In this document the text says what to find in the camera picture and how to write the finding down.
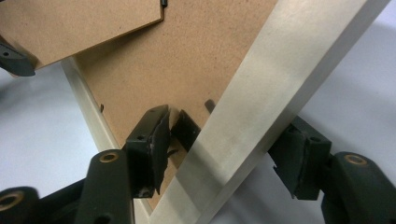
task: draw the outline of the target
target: wooden board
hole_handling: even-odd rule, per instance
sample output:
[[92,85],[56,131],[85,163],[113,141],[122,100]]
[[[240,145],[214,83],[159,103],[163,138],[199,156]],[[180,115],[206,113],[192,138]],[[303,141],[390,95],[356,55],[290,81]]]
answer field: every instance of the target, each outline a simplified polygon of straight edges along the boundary
[[[203,127],[275,0],[171,1],[164,21],[77,55],[82,75],[120,145],[149,108],[185,109]],[[175,154],[166,189],[181,163]],[[159,200],[150,200],[155,207]]]
[[11,0],[0,36],[39,68],[161,19],[159,0]]

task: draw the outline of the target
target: wood edge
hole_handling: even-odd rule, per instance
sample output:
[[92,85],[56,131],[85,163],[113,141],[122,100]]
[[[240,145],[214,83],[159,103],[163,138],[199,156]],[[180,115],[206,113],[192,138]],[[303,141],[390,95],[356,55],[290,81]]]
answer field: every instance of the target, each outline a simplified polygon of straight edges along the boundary
[[[106,41],[104,41],[104,42],[101,42],[101,43],[97,44],[97,45],[91,46],[91,47],[89,47],[89,48],[87,48],[87,49],[82,49],[82,50],[76,52],[75,55],[76,55],[76,54],[79,54],[79,53],[81,53],[81,52],[83,52],[83,51],[85,51],[85,50],[93,49],[93,48],[95,48],[95,47],[97,47],[97,46],[99,46],[99,45],[108,43],[108,42],[110,42],[110,41],[112,41],[112,40],[114,40],[114,39],[120,38],[120,37],[122,37],[122,36],[128,35],[128,34],[130,34],[130,33],[136,32],[136,31],[141,30],[141,29],[143,29],[143,28],[146,28],[146,27],[148,27],[148,26],[150,26],[150,25],[153,25],[153,24],[155,24],[155,23],[158,23],[158,22],[163,21],[163,20],[164,20],[164,14],[165,14],[165,13],[164,13],[164,8],[162,7],[160,1],[159,1],[158,6],[159,6],[159,10],[160,10],[160,18],[158,18],[157,20],[152,21],[152,22],[149,22],[149,23],[147,23],[147,24],[145,24],[145,25],[143,25],[143,26],[137,27],[136,29],[133,29],[133,30],[131,30],[131,31],[129,31],[129,32],[126,32],[126,33],[124,33],[124,34],[114,36],[113,38],[110,38],[110,39],[108,39],[108,40],[106,40]],[[70,60],[69,58],[72,58],[72,57],[73,57],[73,55],[69,55],[68,57],[59,59],[58,61],[55,61],[55,62],[52,62],[52,63],[48,63],[48,64],[43,64],[43,63],[40,62],[40,61],[36,58],[36,56],[33,55],[32,53],[29,53],[29,52],[27,52],[26,50],[24,51],[24,53],[26,53],[26,54],[29,56],[29,60],[32,62],[32,64],[35,65],[35,70],[37,70],[37,69],[39,69],[39,68],[42,68],[42,67],[45,67],[45,66],[47,66],[47,65],[53,64],[53,63],[57,63],[57,62],[59,62],[59,61],[68,61],[68,60]]]
[[82,79],[74,60],[67,58],[62,60],[61,65],[98,150],[120,148],[100,112],[100,108],[96,105],[87,83]]

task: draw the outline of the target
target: white wooden strip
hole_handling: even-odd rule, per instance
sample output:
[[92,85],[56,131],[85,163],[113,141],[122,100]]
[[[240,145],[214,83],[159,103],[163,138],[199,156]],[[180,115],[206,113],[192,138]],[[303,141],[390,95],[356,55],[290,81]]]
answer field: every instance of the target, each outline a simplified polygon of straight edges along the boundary
[[[67,80],[75,94],[79,107],[82,111],[84,119],[87,121],[93,141],[99,151],[120,148],[111,133],[105,118],[100,113],[98,106],[87,86],[85,80],[82,79],[78,67],[72,58],[67,58],[61,62]],[[146,199],[134,200],[134,219],[135,223],[149,223],[149,215],[152,210]]]
[[280,0],[150,223],[207,223],[387,2]]

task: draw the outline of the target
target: white surface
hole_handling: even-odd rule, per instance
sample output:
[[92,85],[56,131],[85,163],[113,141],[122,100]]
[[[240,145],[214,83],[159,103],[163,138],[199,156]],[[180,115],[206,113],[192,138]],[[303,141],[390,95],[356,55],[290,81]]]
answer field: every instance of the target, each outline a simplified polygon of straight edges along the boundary
[[[396,1],[384,9],[300,116],[332,141],[375,161],[396,185]],[[267,154],[211,223],[324,223],[320,201],[293,200]]]
[[30,186],[48,195],[85,177],[96,153],[58,63],[35,77],[0,70],[0,190]]

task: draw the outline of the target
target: brass insert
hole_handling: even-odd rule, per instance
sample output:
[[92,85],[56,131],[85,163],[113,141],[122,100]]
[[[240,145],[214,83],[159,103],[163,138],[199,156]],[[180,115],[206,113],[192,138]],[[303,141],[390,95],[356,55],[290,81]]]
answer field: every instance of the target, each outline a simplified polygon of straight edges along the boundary
[[105,155],[100,157],[100,161],[101,162],[113,162],[116,161],[119,158],[119,154],[115,153],[115,152],[109,152],[106,153]]
[[23,191],[17,190],[10,192],[0,198],[0,212],[6,211],[20,203],[23,199]]
[[367,161],[364,158],[357,156],[357,155],[345,155],[345,159],[348,162],[355,164],[355,165],[366,165],[367,164]]

